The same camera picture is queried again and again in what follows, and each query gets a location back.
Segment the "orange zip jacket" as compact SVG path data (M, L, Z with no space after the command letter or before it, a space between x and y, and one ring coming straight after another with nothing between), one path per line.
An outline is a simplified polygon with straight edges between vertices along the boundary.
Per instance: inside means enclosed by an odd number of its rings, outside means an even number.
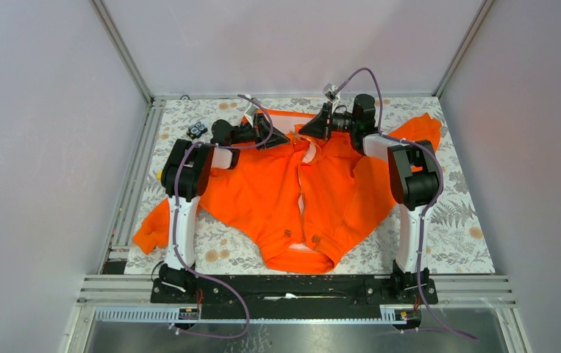
M242 151L214 168L199 208L248 236L273 270L331 271L395 207L386 162L330 140L289 134L286 144Z

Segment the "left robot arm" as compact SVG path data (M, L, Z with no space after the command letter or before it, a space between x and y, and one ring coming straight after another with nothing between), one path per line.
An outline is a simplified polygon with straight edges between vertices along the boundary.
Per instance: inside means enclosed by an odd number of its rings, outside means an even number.
M196 262L196 212L212 169L234 169L241 149L287 143L268 112L255 109L244 118L238 125L226 120L214 122L209 143L178 139L162 170L160 181L168 196L168 248L156 292L166 289L178 302L188 302L196 295L197 284L191 272Z

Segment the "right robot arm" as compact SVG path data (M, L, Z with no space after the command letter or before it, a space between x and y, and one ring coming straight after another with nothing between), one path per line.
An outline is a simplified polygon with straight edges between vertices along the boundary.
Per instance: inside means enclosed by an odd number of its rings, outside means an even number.
M399 247L387 283L398 302L412 299L427 302L429 269L422 263L426 220L443 192L443 172L428 140L408 140L382 131L382 111L375 105L382 98L361 93L350 112L338 112L340 95L336 88L326 92L328 102L300 134L325 140L333 132L350 136L351 147L363 156L387 163L390 192L400 209Z

